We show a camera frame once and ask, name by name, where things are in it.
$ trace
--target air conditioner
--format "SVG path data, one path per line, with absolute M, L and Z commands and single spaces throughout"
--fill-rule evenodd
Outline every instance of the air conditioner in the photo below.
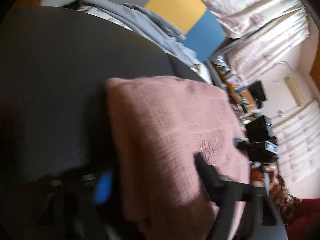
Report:
M 297 86 L 295 80 L 292 77 L 286 77 L 285 83 L 287 84 L 294 100 L 297 103 L 297 106 L 303 106 L 306 104 L 306 100 L 303 97 L 302 93 L 300 92 L 299 87 Z

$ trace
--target pink blanket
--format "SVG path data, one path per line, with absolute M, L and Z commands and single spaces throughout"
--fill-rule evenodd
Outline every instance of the pink blanket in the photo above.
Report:
M 110 79 L 106 91 L 125 218 L 137 221 L 146 239 L 205 239 L 215 208 L 204 197 L 193 154 L 249 183 L 248 158 L 233 146 L 244 135 L 227 96 L 172 76 Z M 242 212 L 239 203 L 230 238 Z

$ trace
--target curtain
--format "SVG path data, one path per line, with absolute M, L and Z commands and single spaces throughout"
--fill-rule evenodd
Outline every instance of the curtain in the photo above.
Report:
M 202 0 L 229 38 L 252 33 L 300 4 L 299 0 Z
M 307 13 L 302 4 L 297 4 L 226 53 L 225 59 L 232 70 L 250 83 L 309 34 Z
M 313 100 L 274 128 L 279 143 L 280 173 L 288 186 L 320 168 L 320 108 Z

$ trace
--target blue cushion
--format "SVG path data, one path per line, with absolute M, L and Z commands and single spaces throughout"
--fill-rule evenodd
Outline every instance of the blue cushion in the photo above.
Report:
M 92 201 L 96 205 L 104 204 L 111 196 L 112 191 L 112 171 L 105 171 L 101 175 L 97 185 L 94 188 Z
M 225 40 L 223 28 L 214 15 L 207 10 L 182 41 L 184 46 L 197 53 L 204 62 Z

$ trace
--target yellow cushion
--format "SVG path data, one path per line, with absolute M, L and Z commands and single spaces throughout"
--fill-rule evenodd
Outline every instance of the yellow cushion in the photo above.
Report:
M 177 26 L 183 34 L 186 34 L 206 11 L 201 0 L 149 0 L 144 7 Z

